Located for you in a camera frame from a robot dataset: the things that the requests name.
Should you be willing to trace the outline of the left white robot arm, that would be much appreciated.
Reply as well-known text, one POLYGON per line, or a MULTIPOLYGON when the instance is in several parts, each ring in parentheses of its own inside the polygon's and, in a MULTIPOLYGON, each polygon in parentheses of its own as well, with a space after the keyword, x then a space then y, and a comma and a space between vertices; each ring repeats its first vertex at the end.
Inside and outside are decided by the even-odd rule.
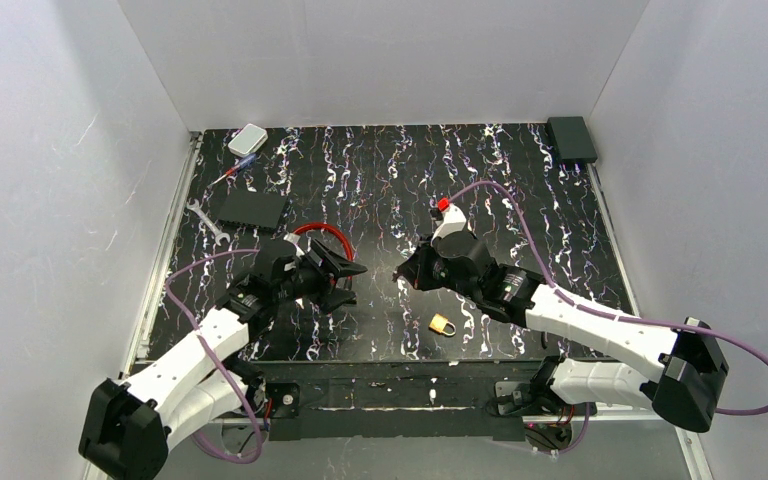
POLYGON ((288 234, 254 251, 252 262, 191 331, 150 366, 123 381, 106 379, 92 392, 79 454, 112 479, 153 479, 169 453, 213 420, 236 410, 249 418, 255 440, 247 454, 227 454, 251 463, 262 449, 269 408, 263 372, 239 357, 281 308, 308 300, 323 313, 353 304, 356 294, 339 280, 366 267, 319 240, 307 250, 288 234))

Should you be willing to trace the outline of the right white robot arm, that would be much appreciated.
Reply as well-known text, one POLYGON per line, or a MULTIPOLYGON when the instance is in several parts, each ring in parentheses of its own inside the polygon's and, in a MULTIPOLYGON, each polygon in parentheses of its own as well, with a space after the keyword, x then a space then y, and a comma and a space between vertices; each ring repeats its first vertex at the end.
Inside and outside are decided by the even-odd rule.
POLYGON ((487 253, 443 256, 425 244, 393 277, 416 290, 448 289, 502 323, 546 332, 606 355, 604 361, 549 359, 532 382, 564 404, 590 402, 652 410, 685 430, 710 430, 728 363, 707 323, 689 317, 664 327, 631 322, 621 310, 551 287, 538 273, 487 253))

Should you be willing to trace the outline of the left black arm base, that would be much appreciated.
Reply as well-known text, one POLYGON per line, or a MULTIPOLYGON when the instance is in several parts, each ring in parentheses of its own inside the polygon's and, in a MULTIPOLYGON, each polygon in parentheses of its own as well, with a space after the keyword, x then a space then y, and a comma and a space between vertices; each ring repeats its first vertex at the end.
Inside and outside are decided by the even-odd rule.
POLYGON ((266 394, 270 402, 268 419, 292 419, 298 416, 301 389, 297 383, 268 383, 266 394))

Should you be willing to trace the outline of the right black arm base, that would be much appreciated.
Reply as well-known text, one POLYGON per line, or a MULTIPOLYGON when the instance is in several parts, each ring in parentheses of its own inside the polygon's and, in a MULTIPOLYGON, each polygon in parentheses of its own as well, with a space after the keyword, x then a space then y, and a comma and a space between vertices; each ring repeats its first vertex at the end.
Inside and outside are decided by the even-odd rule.
POLYGON ((548 416, 561 422, 570 416, 583 416, 587 408, 591 415, 598 412, 594 402, 569 404, 548 386, 534 386, 523 381, 496 382, 493 395, 486 404, 488 412, 499 417, 548 416))

